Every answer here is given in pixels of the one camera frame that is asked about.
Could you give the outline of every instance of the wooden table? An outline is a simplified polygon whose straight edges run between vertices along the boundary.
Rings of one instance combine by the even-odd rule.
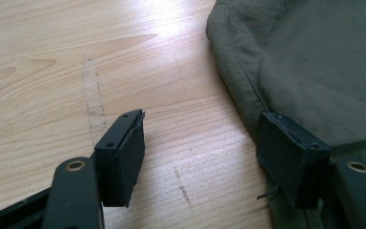
[[[265,177],[214,64],[214,1],[0,1],[0,209],[142,108],[146,155],[108,228],[270,228]]]

